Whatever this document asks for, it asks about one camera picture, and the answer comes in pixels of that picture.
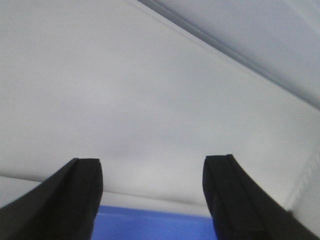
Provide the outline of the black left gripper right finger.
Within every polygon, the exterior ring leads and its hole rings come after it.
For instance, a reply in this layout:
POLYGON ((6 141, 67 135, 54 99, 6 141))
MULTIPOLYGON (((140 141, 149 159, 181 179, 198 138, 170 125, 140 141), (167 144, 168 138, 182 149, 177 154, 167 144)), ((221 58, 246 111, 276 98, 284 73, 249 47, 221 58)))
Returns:
POLYGON ((219 240, 317 240, 273 200, 233 155, 204 160, 202 189, 219 240))

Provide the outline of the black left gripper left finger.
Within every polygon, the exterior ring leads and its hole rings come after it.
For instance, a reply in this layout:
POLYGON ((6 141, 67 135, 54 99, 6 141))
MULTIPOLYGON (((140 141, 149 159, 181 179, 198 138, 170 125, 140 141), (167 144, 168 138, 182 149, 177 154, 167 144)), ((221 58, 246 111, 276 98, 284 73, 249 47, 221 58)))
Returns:
POLYGON ((99 159, 74 158, 0 209, 2 240, 89 240, 103 194, 99 159))

